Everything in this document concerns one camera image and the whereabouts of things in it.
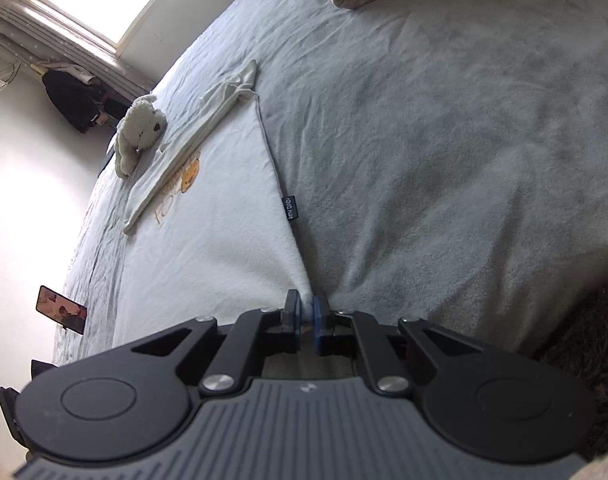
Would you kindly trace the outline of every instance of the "white logo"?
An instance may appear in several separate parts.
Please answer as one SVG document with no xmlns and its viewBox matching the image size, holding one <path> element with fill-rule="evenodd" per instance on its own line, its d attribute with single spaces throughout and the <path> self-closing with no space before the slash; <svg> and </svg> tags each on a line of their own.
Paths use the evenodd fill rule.
<svg viewBox="0 0 608 480">
<path fill-rule="evenodd" d="M 318 387 L 315 386 L 313 383 L 302 384 L 302 386 L 300 386 L 300 390 L 302 390 L 305 394 L 310 394 L 317 389 Z"/>
</svg>

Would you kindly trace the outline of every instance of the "window frame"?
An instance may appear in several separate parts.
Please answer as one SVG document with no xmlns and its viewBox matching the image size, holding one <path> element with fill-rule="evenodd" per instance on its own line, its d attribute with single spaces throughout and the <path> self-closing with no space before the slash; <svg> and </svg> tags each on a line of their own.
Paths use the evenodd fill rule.
<svg viewBox="0 0 608 480">
<path fill-rule="evenodd" d="M 148 3 L 146 3 L 146 5 L 142 8 L 142 10 L 140 10 L 139 14 L 135 17 L 135 19 L 130 22 L 129 27 L 126 29 L 126 31 L 120 38 L 120 41 L 115 42 L 107 38 L 98 30 L 95 30 L 86 23 L 82 22 L 82 20 L 66 12 L 66 10 L 50 2 L 49 0 L 27 1 L 32 3 L 40 11 L 46 12 L 50 17 L 55 19 L 63 27 L 66 27 L 69 30 L 78 34 L 81 34 L 87 40 L 91 41 L 98 47 L 116 56 L 119 56 L 121 51 L 124 49 L 124 46 L 126 46 L 126 43 L 129 40 L 130 36 L 139 27 L 138 22 L 140 22 L 140 20 L 146 14 L 150 6 L 155 2 L 155 0 L 149 0 Z"/>
</svg>

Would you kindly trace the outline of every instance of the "plush toy's head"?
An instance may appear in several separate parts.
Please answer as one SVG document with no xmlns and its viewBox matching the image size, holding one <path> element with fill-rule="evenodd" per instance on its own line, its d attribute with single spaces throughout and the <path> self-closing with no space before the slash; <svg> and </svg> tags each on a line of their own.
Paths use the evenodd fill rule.
<svg viewBox="0 0 608 480">
<path fill-rule="evenodd" d="M 153 95 L 138 97 L 122 121 L 121 134 L 136 149 L 151 147 L 166 129 L 166 117 L 152 104 Z"/>
</svg>

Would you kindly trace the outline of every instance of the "gray curtain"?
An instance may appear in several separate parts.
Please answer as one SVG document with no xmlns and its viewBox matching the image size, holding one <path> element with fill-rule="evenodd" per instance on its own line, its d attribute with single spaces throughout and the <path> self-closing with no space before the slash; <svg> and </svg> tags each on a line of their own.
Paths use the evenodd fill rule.
<svg viewBox="0 0 608 480">
<path fill-rule="evenodd" d="M 0 45 L 27 64 L 78 64 L 130 101 L 155 86 L 113 54 L 60 25 L 29 2 L 0 0 Z"/>
</svg>

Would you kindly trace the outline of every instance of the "metal screw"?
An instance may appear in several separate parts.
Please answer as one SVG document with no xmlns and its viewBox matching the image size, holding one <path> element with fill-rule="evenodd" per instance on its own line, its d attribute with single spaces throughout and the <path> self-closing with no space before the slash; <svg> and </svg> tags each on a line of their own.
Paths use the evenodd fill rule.
<svg viewBox="0 0 608 480">
<path fill-rule="evenodd" d="M 233 387 L 235 379 L 226 374 L 209 375 L 202 381 L 202 386 L 212 392 L 223 392 Z"/>
<path fill-rule="evenodd" d="M 403 392 L 409 386 L 408 379 L 404 377 L 389 375 L 378 381 L 378 388 L 388 394 Z"/>
</svg>

